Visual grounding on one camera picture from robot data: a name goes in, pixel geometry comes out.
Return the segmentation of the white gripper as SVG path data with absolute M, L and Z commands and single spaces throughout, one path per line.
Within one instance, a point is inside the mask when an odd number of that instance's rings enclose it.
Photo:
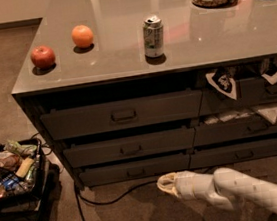
M 210 199 L 216 194 L 212 174 L 195 172 L 175 172 L 162 175 L 157 180 L 157 186 L 167 194 L 186 200 Z

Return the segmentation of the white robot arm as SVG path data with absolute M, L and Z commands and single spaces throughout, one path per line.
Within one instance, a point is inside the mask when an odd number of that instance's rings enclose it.
M 156 183 L 158 189 L 179 199 L 204 199 L 226 211 L 235 211 L 247 199 L 277 213 L 277 184 L 226 167 L 216 169 L 213 174 L 167 173 Z

